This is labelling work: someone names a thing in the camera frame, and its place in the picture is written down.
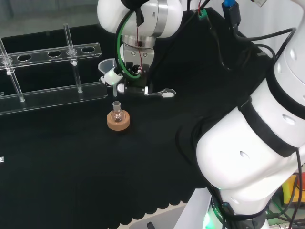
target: blue connector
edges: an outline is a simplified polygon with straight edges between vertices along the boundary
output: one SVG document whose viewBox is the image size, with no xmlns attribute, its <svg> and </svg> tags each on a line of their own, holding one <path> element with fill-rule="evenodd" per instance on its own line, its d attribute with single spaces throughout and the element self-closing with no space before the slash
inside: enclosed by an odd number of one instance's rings
<svg viewBox="0 0 305 229">
<path fill-rule="evenodd" d="M 236 0 L 224 0 L 225 7 L 231 7 L 236 3 Z"/>
</svg>

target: rack hole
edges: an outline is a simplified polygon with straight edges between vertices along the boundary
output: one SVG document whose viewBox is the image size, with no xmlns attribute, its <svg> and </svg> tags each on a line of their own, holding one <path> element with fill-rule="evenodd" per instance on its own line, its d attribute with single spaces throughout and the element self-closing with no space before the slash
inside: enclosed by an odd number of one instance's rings
<svg viewBox="0 0 305 229">
<path fill-rule="evenodd" d="M 17 58 L 17 60 L 19 60 L 20 62 L 26 62 L 28 61 L 30 58 L 32 58 L 31 55 L 27 54 L 27 55 L 21 55 Z"/>
<path fill-rule="evenodd" d="M 53 51 L 53 52 L 49 52 L 48 56 L 51 58 L 55 58 L 61 55 L 61 51 Z"/>
<path fill-rule="evenodd" d="M 91 53 L 91 52 L 94 52 L 95 48 L 94 47 L 85 47 L 85 48 L 82 48 L 81 50 L 84 53 Z"/>
</svg>

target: white floor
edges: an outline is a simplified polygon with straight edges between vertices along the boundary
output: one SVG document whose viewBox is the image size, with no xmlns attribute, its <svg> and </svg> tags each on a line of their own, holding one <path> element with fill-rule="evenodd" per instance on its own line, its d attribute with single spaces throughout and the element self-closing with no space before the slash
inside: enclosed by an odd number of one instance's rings
<svg viewBox="0 0 305 229">
<path fill-rule="evenodd" d="M 0 23 L 0 37 L 58 30 L 63 28 L 64 23 L 68 23 L 70 27 L 99 23 L 96 6 L 74 7 L 38 15 L 22 15 Z"/>
</svg>

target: yellow object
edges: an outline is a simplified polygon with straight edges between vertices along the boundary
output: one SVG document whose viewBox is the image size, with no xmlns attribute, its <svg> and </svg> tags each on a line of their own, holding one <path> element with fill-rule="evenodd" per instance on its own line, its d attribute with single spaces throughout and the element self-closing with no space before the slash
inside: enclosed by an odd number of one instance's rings
<svg viewBox="0 0 305 229">
<path fill-rule="evenodd" d="M 295 179 L 297 179 L 297 176 L 298 175 L 292 175 L 282 185 L 283 193 L 284 193 L 284 204 L 288 204 L 289 203 L 290 197 L 292 195 L 292 189 L 294 187 Z M 300 193 L 300 189 L 297 186 L 295 188 L 295 196 L 294 196 L 294 199 L 292 201 L 293 203 L 297 203 L 298 202 L 299 193 Z M 303 193 L 302 193 L 302 203 L 305 203 L 305 191 L 303 191 Z"/>
</svg>

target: green connector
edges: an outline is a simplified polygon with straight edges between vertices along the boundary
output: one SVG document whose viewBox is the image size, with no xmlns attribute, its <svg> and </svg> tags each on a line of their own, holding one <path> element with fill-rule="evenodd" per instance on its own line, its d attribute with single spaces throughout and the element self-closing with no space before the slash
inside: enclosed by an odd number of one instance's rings
<svg viewBox="0 0 305 229">
<path fill-rule="evenodd" d="M 206 12 L 206 9 L 202 9 L 202 10 L 200 11 L 200 13 L 201 13 L 201 16 L 199 16 L 199 19 L 200 19 L 200 20 L 203 20 L 203 19 L 205 19 L 205 18 L 208 17 L 208 13 Z"/>
</svg>

